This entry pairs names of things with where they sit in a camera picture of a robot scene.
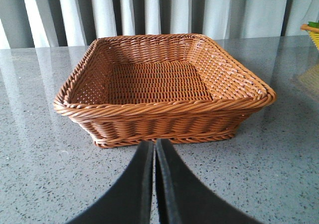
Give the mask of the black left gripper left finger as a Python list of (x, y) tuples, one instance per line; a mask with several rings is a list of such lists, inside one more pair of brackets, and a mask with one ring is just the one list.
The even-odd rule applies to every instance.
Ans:
[(153, 183), (154, 144), (142, 141), (116, 183), (71, 224), (148, 224)]

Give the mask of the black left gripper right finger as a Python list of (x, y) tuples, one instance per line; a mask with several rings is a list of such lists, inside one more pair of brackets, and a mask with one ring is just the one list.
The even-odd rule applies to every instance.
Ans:
[(156, 188), (162, 224), (250, 224), (245, 215), (203, 185), (166, 139), (156, 142)]

